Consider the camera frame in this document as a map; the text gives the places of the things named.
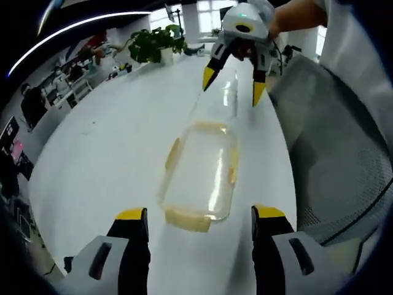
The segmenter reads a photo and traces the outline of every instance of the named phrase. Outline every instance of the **white flower pot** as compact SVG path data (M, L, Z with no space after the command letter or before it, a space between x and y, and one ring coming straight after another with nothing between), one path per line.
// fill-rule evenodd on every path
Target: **white flower pot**
M164 66L173 65L172 47L161 49L161 64Z

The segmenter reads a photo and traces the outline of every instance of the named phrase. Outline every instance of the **ceiling light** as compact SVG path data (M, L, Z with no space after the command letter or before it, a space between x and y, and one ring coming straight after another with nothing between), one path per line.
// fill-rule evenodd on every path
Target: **ceiling light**
M129 12L117 12L115 14L106 14L106 15L100 15L99 17L92 17L92 18L88 18L87 20L82 20L80 22L74 23L72 25L66 26L63 29L59 29L57 32L47 36L46 38L44 38L43 40L39 41L36 45L34 45L32 48L30 48L21 58L19 58L19 60L12 66L12 68L10 69L10 71L7 74L7 77L9 77L11 75L11 73L14 71L14 69L27 57L29 56L33 51L35 51L38 47L40 47L42 44L48 42L49 40L51 40L52 38L56 37L57 35L60 35L61 33L70 30L72 28L75 28L77 26L83 25L85 23L88 22L93 22L95 20L100 20L102 18L108 18L108 17L120 17L122 15L147 15L147 14L151 14L150 11L129 11Z

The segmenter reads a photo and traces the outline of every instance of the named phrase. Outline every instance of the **desk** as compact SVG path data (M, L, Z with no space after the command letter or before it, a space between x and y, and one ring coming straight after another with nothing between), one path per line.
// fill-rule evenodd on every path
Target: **desk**
M29 182L29 199L55 262L105 235L117 214L147 207L149 294L255 294L251 206L284 211L296 226L292 169L267 92L251 107L252 65L230 57L239 77L238 180L227 219L207 234L165 224L157 205L166 156L201 92L208 57L101 84L59 125Z

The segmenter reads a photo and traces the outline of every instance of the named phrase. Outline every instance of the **person's hand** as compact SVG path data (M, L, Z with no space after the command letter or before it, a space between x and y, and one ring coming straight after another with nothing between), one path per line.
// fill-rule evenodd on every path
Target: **person's hand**
M279 29L276 17L274 17L269 25L268 39L271 41L276 39L279 33L280 33L280 29ZM252 50L251 50L252 46L253 46L253 41L242 40L240 45L237 47L237 49L234 52L232 52L232 55L240 61L243 61L245 58L251 58L252 57Z

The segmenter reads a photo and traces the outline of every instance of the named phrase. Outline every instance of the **white table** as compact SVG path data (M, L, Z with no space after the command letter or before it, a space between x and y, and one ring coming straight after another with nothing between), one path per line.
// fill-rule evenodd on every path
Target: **white table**
M165 224L157 205L166 156L181 134L208 57L101 84L79 103L46 144L29 182L29 198L55 262L105 235L117 214L147 207L152 255L149 294L255 294L251 206L285 212L296 226L289 155L267 92L251 107L252 66L238 71L239 170L230 215L210 231Z

